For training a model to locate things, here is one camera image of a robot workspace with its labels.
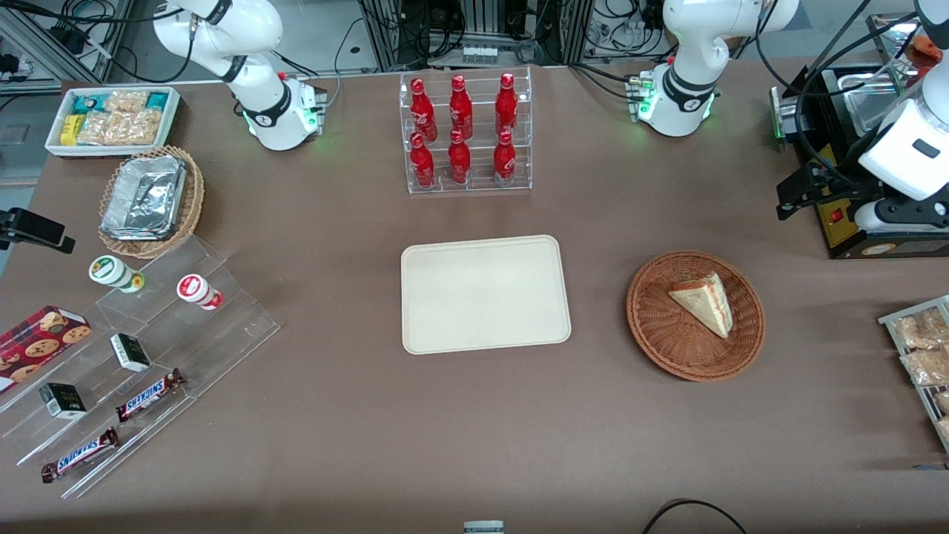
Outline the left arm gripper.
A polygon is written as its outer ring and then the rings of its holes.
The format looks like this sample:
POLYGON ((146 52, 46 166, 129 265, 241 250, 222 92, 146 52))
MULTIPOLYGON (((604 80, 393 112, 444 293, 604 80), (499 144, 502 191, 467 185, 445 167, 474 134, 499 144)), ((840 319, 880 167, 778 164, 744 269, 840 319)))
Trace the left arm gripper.
MULTIPOLYGON (((823 165, 803 165, 794 173, 796 185, 777 185, 777 217, 781 222, 798 211, 817 203, 827 186, 827 169, 823 165)), ((933 195, 924 200, 908 197, 885 197, 856 209, 852 220, 868 233, 948 232, 948 197, 933 195)))

